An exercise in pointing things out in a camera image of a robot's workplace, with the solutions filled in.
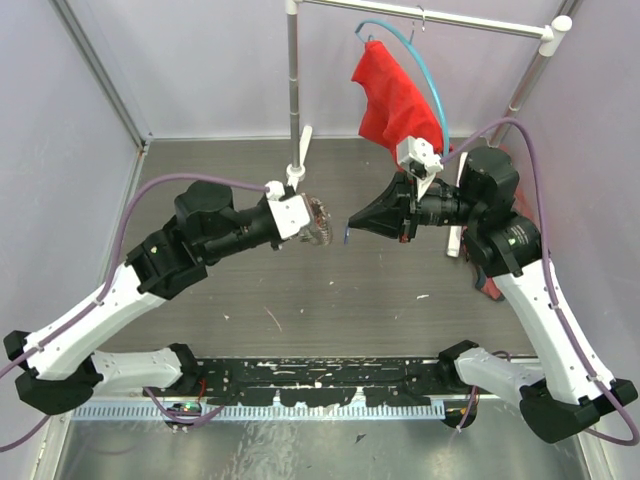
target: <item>red cloth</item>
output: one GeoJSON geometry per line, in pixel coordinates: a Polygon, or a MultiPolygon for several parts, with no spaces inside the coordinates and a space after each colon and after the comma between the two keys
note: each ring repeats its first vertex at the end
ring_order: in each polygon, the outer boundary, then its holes
{"type": "Polygon", "coordinates": [[[352,81],[367,94],[367,111],[360,135],[386,147],[396,159],[396,145],[409,135],[424,138],[442,153],[442,130],[438,120],[402,67],[379,41],[367,42],[352,81]]]}

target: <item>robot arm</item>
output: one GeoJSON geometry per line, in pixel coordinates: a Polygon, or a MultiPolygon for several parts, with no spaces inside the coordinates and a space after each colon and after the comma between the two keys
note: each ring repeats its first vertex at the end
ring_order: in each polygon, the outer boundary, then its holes
{"type": "Polygon", "coordinates": [[[107,296],[79,323],[39,347],[44,337],[95,302],[102,286],[43,329],[9,334],[4,339],[9,358],[38,349],[21,364],[25,372],[16,379],[20,398],[55,415],[78,407],[94,393],[139,392],[145,386],[190,391],[199,367],[186,345],[124,354],[96,348],[137,317],[205,279],[206,267],[224,257],[264,243],[278,250],[296,236],[320,243],[319,235],[327,233],[312,221],[317,203],[279,182],[268,186],[270,193],[255,207],[236,211],[229,187],[193,183],[175,199],[176,215],[127,255],[107,296]]]}
{"type": "MultiPolygon", "coordinates": [[[[515,405],[530,428],[550,443],[595,424],[613,406],[589,377],[550,303],[540,232],[512,210],[519,176],[511,159],[499,149],[473,149],[460,187],[451,187],[433,180],[431,175],[439,170],[432,167],[435,162],[428,154],[415,154],[416,144],[424,149],[422,143],[409,137],[398,146],[405,172],[396,173],[380,197],[350,218],[349,226],[403,243],[415,237],[420,225],[466,226],[462,243],[467,254],[494,279],[515,310],[543,370],[510,364],[465,341],[439,355],[442,378],[451,384],[477,385],[515,405]],[[410,159],[402,152],[409,152],[410,159]],[[433,183],[422,193],[421,183],[429,177],[433,183]]],[[[638,397],[635,387],[616,379],[595,354],[550,267],[559,307],[598,372],[598,380],[610,387],[622,405],[632,402],[638,397]]]]}

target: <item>metal bar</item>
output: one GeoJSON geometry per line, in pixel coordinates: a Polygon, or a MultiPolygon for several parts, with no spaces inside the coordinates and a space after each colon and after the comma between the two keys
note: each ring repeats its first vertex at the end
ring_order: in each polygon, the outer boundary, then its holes
{"type": "MultiPolygon", "coordinates": [[[[518,112],[522,108],[522,105],[524,105],[527,98],[529,98],[529,95],[533,91],[533,87],[538,83],[540,75],[542,75],[542,72],[550,59],[551,57],[545,57],[536,51],[536,54],[533,59],[531,59],[531,63],[529,64],[529,67],[527,67],[524,76],[520,79],[520,83],[518,83],[515,92],[513,92],[513,96],[511,97],[511,101],[509,102],[503,117],[516,117],[518,115],[518,112]]],[[[500,143],[502,143],[502,140],[504,140],[505,135],[509,131],[509,127],[510,125],[506,123],[500,125],[493,132],[493,135],[491,135],[489,146],[499,147],[500,143]]]]}
{"type": "MultiPolygon", "coordinates": [[[[576,14],[580,6],[582,5],[583,0],[565,0],[562,5],[558,8],[558,12],[555,18],[559,16],[565,15],[572,17],[576,14]]],[[[540,54],[540,51],[537,50],[534,54],[527,70],[524,72],[524,75],[520,79],[518,86],[516,87],[511,100],[509,101],[509,105],[504,112],[505,117],[516,117],[518,112],[526,102],[527,98],[533,91],[533,87],[535,87],[536,83],[540,79],[542,72],[547,67],[549,63],[550,56],[544,56],[540,54]]],[[[511,125],[503,123],[500,125],[491,135],[489,139],[489,146],[498,147],[500,143],[504,140],[504,137],[507,135],[509,128],[511,125]]]]}
{"type": "Polygon", "coordinates": [[[567,17],[573,18],[582,5],[583,0],[564,0],[560,8],[558,8],[558,12],[556,13],[556,17],[560,15],[566,15],[567,17]]]}
{"type": "Polygon", "coordinates": [[[469,27],[477,30],[487,30],[490,32],[506,33],[522,37],[537,38],[539,40],[548,38],[549,29],[545,27],[532,27],[518,23],[500,22],[487,20],[484,18],[467,17],[465,15],[455,15],[451,13],[434,12],[432,10],[422,10],[420,7],[403,7],[401,5],[390,5],[386,3],[370,2],[365,0],[302,0],[306,3],[317,5],[327,5],[330,7],[347,8],[363,12],[380,13],[395,17],[410,18],[412,20],[424,20],[425,22],[443,23],[446,25],[457,25],[469,27]]]}
{"type": "Polygon", "coordinates": [[[118,94],[113,82],[109,74],[107,73],[106,68],[100,61],[96,51],[89,38],[87,37],[84,29],[80,25],[78,18],[73,13],[73,10],[68,4],[68,0],[49,0],[49,3],[53,7],[54,11],[58,14],[60,20],[64,24],[69,33],[69,36],[73,40],[73,42],[78,47],[80,54],[83,56],[89,69],[93,73],[96,81],[104,91],[107,99],[113,106],[114,110],[120,120],[124,124],[125,128],[129,132],[129,135],[133,139],[134,143],[139,147],[143,148],[144,146],[144,138],[145,134],[140,132],[136,127],[131,114],[129,113],[124,101],[118,94]]]}
{"type": "Polygon", "coordinates": [[[289,42],[289,121],[291,126],[291,165],[300,169],[300,109],[298,91],[298,14],[287,13],[289,42]]]}

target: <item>purple cable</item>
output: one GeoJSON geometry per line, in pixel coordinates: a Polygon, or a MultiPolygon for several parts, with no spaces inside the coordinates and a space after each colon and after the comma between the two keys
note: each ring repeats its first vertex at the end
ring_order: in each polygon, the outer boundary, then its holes
{"type": "MultiPolygon", "coordinates": [[[[77,315],[72,317],[67,323],[60,326],[57,330],[54,330],[49,335],[44,337],[40,343],[40,348],[45,347],[49,343],[51,343],[54,339],[62,335],[64,332],[69,330],[71,327],[76,325],[79,321],[81,321],[84,317],[87,316],[94,308],[100,304],[104,298],[109,293],[109,289],[111,288],[111,284],[113,283],[113,279],[116,274],[116,270],[118,268],[118,259],[120,258],[120,252],[122,251],[122,243],[124,241],[124,233],[127,228],[127,224],[129,223],[129,219],[131,218],[131,214],[133,213],[133,209],[136,207],[140,199],[152,188],[157,187],[162,183],[173,182],[176,180],[201,180],[209,183],[217,183],[220,185],[227,185],[229,187],[241,188],[243,190],[251,190],[254,192],[268,192],[269,189],[266,186],[262,185],[254,185],[251,183],[237,182],[235,180],[227,180],[220,177],[213,177],[211,175],[204,175],[199,173],[172,173],[169,175],[162,175],[160,177],[154,178],[153,180],[145,183],[140,190],[136,192],[133,196],[127,208],[125,209],[120,222],[118,223],[118,229],[116,231],[116,238],[111,247],[111,256],[109,260],[109,269],[107,270],[107,276],[104,281],[104,286],[98,296],[95,299],[95,302],[89,303],[86,307],[84,307],[77,315]]],[[[33,347],[23,352],[19,355],[15,360],[11,361],[9,364],[5,365],[0,370],[0,379],[7,375],[11,370],[13,370],[20,363],[29,359],[34,353],[38,351],[38,348],[33,347]]],[[[0,447],[0,452],[6,452],[7,450],[11,450],[12,448],[16,448],[22,445],[24,442],[29,440],[35,433],[40,430],[44,424],[47,422],[49,417],[44,417],[29,433],[27,433],[24,437],[16,440],[15,442],[6,445],[4,447],[0,447]]]]}
{"type": "Polygon", "coordinates": [[[587,429],[586,431],[598,438],[601,438],[602,440],[615,443],[616,445],[624,445],[629,447],[638,445],[638,443],[640,443],[640,432],[638,431],[638,427],[636,426],[636,424],[634,423],[633,419],[631,418],[629,413],[626,411],[626,409],[620,404],[618,399],[611,393],[611,391],[606,387],[604,383],[602,383],[600,380],[597,379],[598,373],[593,368],[593,365],[591,365],[591,362],[589,361],[589,358],[587,357],[587,355],[584,353],[584,350],[582,350],[582,347],[580,346],[580,342],[578,341],[575,333],[573,333],[573,330],[571,329],[571,325],[569,324],[567,317],[565,316],[562,309],[558,306],[559,300],[558,300],[558,296],[556,295],[553,279],[551,277],[551,267],[550,267],[551,259],[549,257],[549,239],[547,236],[546,214],[545,214],[544,202],[542,200],[542,191],[541,191],[542,188],[540,185],[541,184],[540,165],[538,163],[538,157],[536,155],[536,151],[533,146],[533,141],[531,140],[531,135],[529,134],[528,130],[520,121],[516,120],[515,118],[509,118],[509,117],[501,118],[499,120],[496,120],[495,122],[490,123],[484,128],[478,130],[471,137],[469,137],[467,140],[462,142],[462,144],[454,152],[451,152],[448,155],[445,155],[442,158],[441,162],[443,165],[450,162],[451,160],[459,156],[462,152],[464,152],[466,148],[471,146],[471,144],[475,142],[478,138],[480,138],[482,135],[487,133],[489,130],[493,130],[494,128],[504,123],[510,123],[511,125],[517,127],[518,130],[520,130],[520,133],[522,134],[522,137],[524,138],[524,141],[527,144],[527,148],[529,150],[529,157],[531,159],[531,168],[533,170],[533,180],[534,180],[535,191],[536,191],[536,202],[538,205],[538,217],[540,218],[540,236],[542,240],[542,271],[544,273],[544,280],[545,280],[545,284],[547,285],[547,290],[549,291],[549,298],[551,299],[551,304],[553,306],[553,309],[555,310],[556,315],[558,316],[558,320],[560,321],[560,324],[562,325],[562,328],[565,331],[565,334],[567,335],[567,338],[569,339],[571,346],[575,350],[576,355],[580,359],[580,362],[584,366],[589,377],[593,379],[593,382],[595,383],[595,385],[602,391],[606,399],[611,403],[611,405],[613,405],[613,407],[616,409],[616,411],[620,414],[624,422],[629,427],[629,430],[631,431],[631,439],[622,440],[619,438],[611,437],[604,433],[597,432],[596,430],[593,430],[593,429],[587,429]]]}
{"type": "Polygon", "coordinates": [[[4,453],[4,452],[8,452],[9,450],[13,450],[14,448],[17,448],[20,445],[22,445],[23,443],[25,443],[27,440],[29,440],[31,437],[33,437],[36,433],[38,433],[38,430],[40,430],[42,427],[44,427],[44,425],[49,421],[50,418],[51,417],[49,415],[46,415],[46,416],[42,417],[42,420],[40,420],[36,424],[36,426],[33,427],[29,431],[29,433],[24,435],[22,438],[19,438],[15,442],[11,442],[11,443],[9,443],[7,445],[0,446],[0,453],[4,453]]]}
{"type": "Polygon", "coordinates": [[[150,388],[144,387],[144,391],[147,395],[149,395],[149,398],[151,398],[151,401],[155,403],[156,407],[158,407],[158,410],[160,410],[164,416],[169,417],[169,419],[171,419],[172,422],[190,425],[192,428],[202,427],[203,425],[209,423],[213,419],[213,417],[216,417],[224,408],[224,405],[221,405],[219,407],[214,408],[209,413],[202,415],[201,417],[197,417],[195,419],[180,418],[174,415],[172,412],[170,412],[166,408],[164,408],[160,403],[160,400],[158,400],[158,398],[153,394],[150,388]]]}

